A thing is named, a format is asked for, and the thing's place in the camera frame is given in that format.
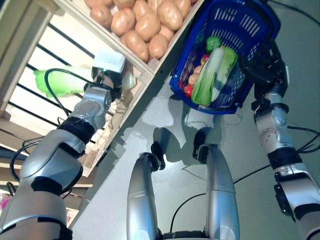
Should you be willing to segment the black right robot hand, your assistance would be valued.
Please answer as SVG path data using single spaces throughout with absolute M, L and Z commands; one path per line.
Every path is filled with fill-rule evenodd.
M 259 86 L 288 86 L 287 66 L 274 39 L 264 42 L 251 59 L 241 55 L 238 62 L 245 77 Z

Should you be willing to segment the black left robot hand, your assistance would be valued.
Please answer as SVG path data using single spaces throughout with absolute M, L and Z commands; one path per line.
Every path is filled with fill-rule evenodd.
M 112 101 L 121 98 L 122 80 L 125 76 L 124 70 L 117 72 L 105 68 L 93 67 L 91 76 L 96 85 L 110 90 Z

